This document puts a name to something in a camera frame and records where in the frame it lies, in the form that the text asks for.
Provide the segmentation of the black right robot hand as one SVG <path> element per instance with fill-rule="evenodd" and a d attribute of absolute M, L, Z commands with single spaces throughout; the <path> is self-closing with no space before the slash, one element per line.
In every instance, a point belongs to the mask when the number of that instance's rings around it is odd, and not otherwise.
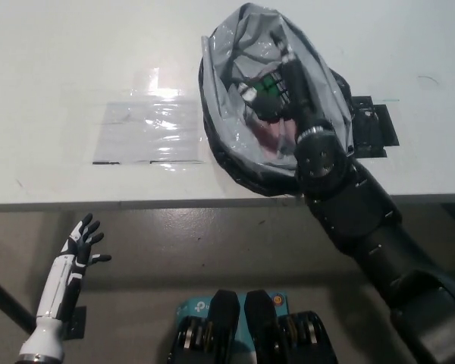
<path fill-rule="evenodd" d="M 300 59 L 286 40 L 274 32 L 270 36 L 281 54 L 281 63 L 274 71 L 240 81 L 237 89 L 241 98 L 262 121 L 294 121 L 298 138 L 331 131 L 330 123 L 317 116 Z"/>

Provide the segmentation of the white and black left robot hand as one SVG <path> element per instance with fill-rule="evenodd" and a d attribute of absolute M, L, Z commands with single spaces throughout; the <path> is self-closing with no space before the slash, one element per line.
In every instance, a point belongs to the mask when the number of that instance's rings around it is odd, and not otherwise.
<path fill-rule="evenodd" d="M 100 222 L 91 213 L 70 232 L 61 252 L 55 257 L 42 291 L 37 318 L 69 322 L 77 305 L 86 270 L 97 262 L 108 262 L 110 255 L 92 254 L 92 246 L 104 237 Z"/>

